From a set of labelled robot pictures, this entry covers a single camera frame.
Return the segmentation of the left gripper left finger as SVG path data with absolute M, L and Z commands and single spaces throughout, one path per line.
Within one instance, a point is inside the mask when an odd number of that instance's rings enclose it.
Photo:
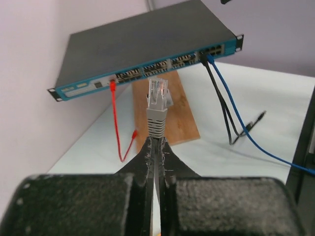
M 114 174 L 44 174 L 16 188 L 3 236 L 150 236 L 154 140 Z

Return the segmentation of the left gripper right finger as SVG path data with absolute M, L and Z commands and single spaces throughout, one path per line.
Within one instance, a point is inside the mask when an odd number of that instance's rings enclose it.
M 202 177 L 157 141 L 164 236 L 305 236 L 295 202 L 272 177 Z

